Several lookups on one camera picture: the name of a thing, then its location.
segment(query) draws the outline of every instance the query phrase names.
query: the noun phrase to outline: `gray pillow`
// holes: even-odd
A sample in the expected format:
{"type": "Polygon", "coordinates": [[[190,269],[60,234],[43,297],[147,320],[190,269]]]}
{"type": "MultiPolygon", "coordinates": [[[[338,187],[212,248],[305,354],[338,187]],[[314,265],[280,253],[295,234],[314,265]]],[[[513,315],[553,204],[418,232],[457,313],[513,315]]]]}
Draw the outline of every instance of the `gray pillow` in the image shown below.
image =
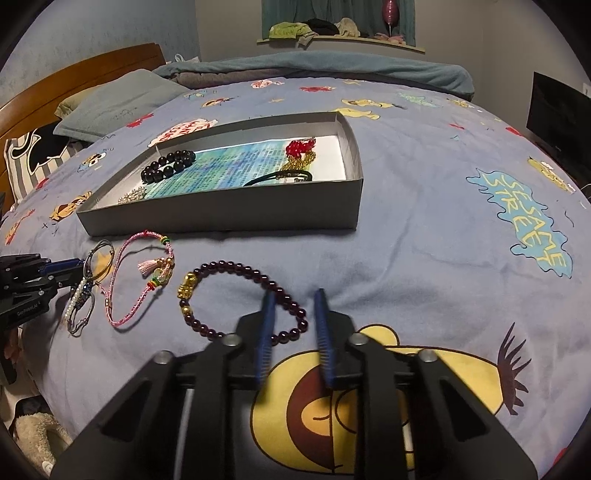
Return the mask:
{"type": "Polygon", "coordinates": [[[135,70],[95,89],[53,133],[96,142],[189,91],[149,70],[135,70]]]}

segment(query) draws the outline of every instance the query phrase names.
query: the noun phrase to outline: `jewelry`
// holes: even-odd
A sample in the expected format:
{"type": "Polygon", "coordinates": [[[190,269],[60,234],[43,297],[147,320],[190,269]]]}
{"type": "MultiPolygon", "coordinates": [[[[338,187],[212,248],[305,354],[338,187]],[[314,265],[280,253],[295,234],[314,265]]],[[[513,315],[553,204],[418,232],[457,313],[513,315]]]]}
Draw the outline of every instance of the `jewelry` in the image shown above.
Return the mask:
{"type": "Polygon", "coordinates": [[[140,185],[139,187],[132,189],[129,193],[126,193],[122,197],[119,197],[119,200],[117,200],[117,204],[121,205],[123,203],[137,202],[138,200],[142,200],[145,196],[146,187],[140,185]]]}
{"type": "Polygon", "coordinates": [[[170,246],[170,239],[167,236],[160,235],[156,232],[150,232],[145,230],[140,233],[136,233],[129,237],[125,243],[119,249],[119,253],[117,254],[117,259],[115,261],[115,266],[113,268],[113,274],[111,275],[111,282],[109,284],[109,290],[105,290],[101,284],[98,284],[102,294],[105,296],[105,313],[107,315],[107,319],[109,323],[113,327],[119,327],[127,322],[132,316],[134,316],[135,312],[138,311],[139,306],[142,305],[142,302],[148,296],[150,291],[155,290],[157,287],[164,287],[170,277],[173,275],[174,269],[174,253],[173,249],[170,246]],[[125,249],[135,240],[138,238],[156,238],[164,245],[166,248],[167,256],[166,258],[158,258],[156,260],[147,260],[138,264],[138,269],[142,273],[142,275],[150,275],[153,273],[152,279],[147,283],[144,291],[138,297],[138,300],[135,302],[134,306],[131,308],[130,312],[125,315],[121,320],[114,321],[113,320],[113,287],[115,286],[115,277],[117,276],[117,271],[121,266],[121,262],[123,260],[123,252],[125,249]]]}
{"type": "Polygon", "coordinates": [[[316,159],[316,152],[312,150],[315,146],[314,137],[292,140],[285,148],[287,162],[281,166],[280,170],[304,170],[316,159]]]}
{"type": "Polygon", "coordinates": [[[95,295],[92,293],[92,287],[94,285],[99,285],[97,281],[98,278],[101,278],[105,275],[113,265],[113,259],[115,257],[115,248],[113,244],[108,240],[101,240],[96,244],[96,246],[89,252],[86,260],[84,260],[83,265],[83,277],[78,287],[74,289],[74,286],[70,289],[70,300],[66,305],[66,309],[64,310],[63,314],[63,321],[66,322],[68,332],[72,336],[80,336],[82,333],[82,329],[88,324],[90,319],[90,315],[92,314],[95,308],[95,295]],[[109,263],[96,275],[92,273],[92,257],[100,250],[101,248],[109,247],[111,257],[109,259],[109,263]],[[86,316],[76,323],[76,314],[82,307],[85,305],[86,301],[90,298],[90,309],[86,316]]]}
{"type": "Polygon", "coordinates": [[[197,158],[195,152],[189,150],[171,152],[165,157],[160,157],[158,160],[154,160],[151,164],[147,165],[141,173],[142,181],[150,184],[169,179],[174,174],[181,173],[185,168],[193,165],[195,158],[197,158]]]}
{"type": "Polygon", "coordinates": [[[258,270],[253,270],[250,266],[244,266],[241,263],[226,262],[220,260],[219,262],[204,263],[200,268],[196,268],[192,272],[185,275],[183,283],[177,291],[177,297],[180,298],[179,306],[183,314],[184,321],[195,332],[199,332],[202,337],[207,337],[208,340],[224,337],[224,333],[216,332],[209,328],[206,324],[201,323],[193,316],[193,309],[189,306],[189,300],[193,295],[193,291],[202,281],[209,275],[216,273],[236,274],[239,277],[244,277],[247,280],[252,280],[258,283],[265,290],[275,292],[277,303],[282,305],[285,310],[288,310],[291,315],[297,319],[297,328],[292,328],[289,332],[282,331],[277,335],[271,335],[271,345],[275,346],[278,343],[287,343],[290,340],[295,342],[300,338],[300,334],[308,330],[308,321],[306,320],[306,311],[295,302],[291,295],[289,295],[283,288],[281,288],[276,281],[269,279],[267,275],[263,275],[258,270]]]}
{"type": "Polygon", "coordinates": [[[274,171],[273,173],[268,173],[267,175],[263,175],[262,177],[255,178],[254,180],[247,181],[244,186],[249,187],[251,185],[255,185],[262,181],[272,180],[272,179],[280,179],[285,177],[295,177],[294,181],[312,181],[312,174],[309,171],[305,170],[280,170],[274,171]]]}

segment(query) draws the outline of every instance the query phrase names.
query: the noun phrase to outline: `wall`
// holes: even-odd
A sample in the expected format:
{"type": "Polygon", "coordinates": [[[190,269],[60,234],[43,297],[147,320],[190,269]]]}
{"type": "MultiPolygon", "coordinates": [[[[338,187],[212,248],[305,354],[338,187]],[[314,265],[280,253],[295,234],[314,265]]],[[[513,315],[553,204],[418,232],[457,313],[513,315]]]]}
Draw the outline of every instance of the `wall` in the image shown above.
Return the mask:
{"type": "Polygon", "coordinates": [[[166,60],[198,55],[194,0],[54,0],[0,72],[0,105],[68,65],[149,42],[166,60]]]}
{"type": "Polygon", "coordinates": [[[490,1],[480,104],[527,133],[534,71],[582,91],[591,85],[552,20],[531,0],[490,1]]]}
{"type": "MultiPolygon", "coordinates": [[[[394,48],[388,51],[404,58],[462,65],[474,78],[477,101],[482,89],[484,10],[488,1],[415,0],[417,47],[424,48],[426,54],[394,48]]],[[[256,45],[261,38],[261,0],[196,0],[196,9],[202,60],[272,53],[268,46],[256,45]]],[[[340,48],[335,44],[326,48],[335,47],[340,48]]],[[[343,48],[353,51],[350,46],[343,48]]],[[[382,52],[374,49],[373,53],[382,52]]]]}

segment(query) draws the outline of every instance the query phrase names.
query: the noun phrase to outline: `pink string bracelet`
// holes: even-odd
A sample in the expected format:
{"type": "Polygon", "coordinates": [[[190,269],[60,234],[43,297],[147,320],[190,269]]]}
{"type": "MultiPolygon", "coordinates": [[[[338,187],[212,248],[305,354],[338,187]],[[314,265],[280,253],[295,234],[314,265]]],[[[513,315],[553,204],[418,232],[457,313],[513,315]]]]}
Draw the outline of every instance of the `pink string bracelet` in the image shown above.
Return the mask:
{"type": "Polygon", "coordinates": [[[136,233],[128,238],[125,243],[119,249],[119,253],[117,254],[117,259],[115,260],[115,265],[113,267],[113,274],[111,275],[111,283],[109,284],[109,290],[105,291],[105,289],[100,286],[100,289],[105,296],[105,313],[107,315],[107,319],[109,323],[113,327],[119,327],[127,322],[132,316],[135,315],[135,312],[138,311],[139,306],[142,305],[142,302],[148,296],[150,291],[155,290],[157,287],[164,287],[170,277],[173,275],[174,269],[174,253],[173,249],[170,246],[170,239],[167,236],[160,235],[156,232],[150,232],[145,230],[140,233],[136,233]],[[117,271],[121,266],[121,261],[123,258],[123,252],[125,249],[135,240],[139,238],[155,238],[158,239],[166,248],[167,256],[164,258],[158,258],[156,260],[146,260],[140,264],[138,264],[138,269],[142,273],[142,275],[149,275],[152,273],[152,279],[147,283],[144,291],[139,296],[138,300],[135,302],[134,306],[132,307],[131,311],[125,315],[121,320],[114,321],[113,320],[113,287],[115,285],[115,277],[117,276],[117,271]]]}

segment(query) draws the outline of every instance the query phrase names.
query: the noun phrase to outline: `blue bedsheet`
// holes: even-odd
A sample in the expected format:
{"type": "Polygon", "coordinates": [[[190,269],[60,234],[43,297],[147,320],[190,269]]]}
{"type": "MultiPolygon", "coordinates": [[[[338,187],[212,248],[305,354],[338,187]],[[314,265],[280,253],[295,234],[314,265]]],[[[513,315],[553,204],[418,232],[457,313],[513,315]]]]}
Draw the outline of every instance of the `blue bedsheet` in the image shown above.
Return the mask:
{"type": "MultiPolygon", "coordinates": [[[[517,131],[451,95],[328,78],[273,81],[181,96],[80,152],[8,215],[3,254],[84,257],[97,239],[68,215],[72,203],[173,125],[335,109],[348,116],[361,152],[357,230],[171,235],[171,283],[120,330],[99,296],[79,339],[58,322],[64,291],[24,332],[30,370],[56,417],[76,435],[154,352],[204,348],[181,317],[177,286],[185,272],[224,259],[260,269],[309,312],[314,291],[326,289],[332,308],[394,349],[437,349],[544,474],[591,406],[587,200],[517,131]],[[214,99],[225,100],[203,106],[214,99]]],[[[116,319],[145,286],[137,263],[162,254],[147,242],[131,251],[115,284],[116,319]]],[[[261,299],[252,282],[218,275],[201,283],[191,305],[202,322],[228,332],[261,299]]],[[[294,326],[278,312],[277,329],[294,326]]],[[[355,397],[318,390],[315,344],[312,328],[274,348],[267,400],[238,399],[238,478],[351,473],[355,397]]]]}

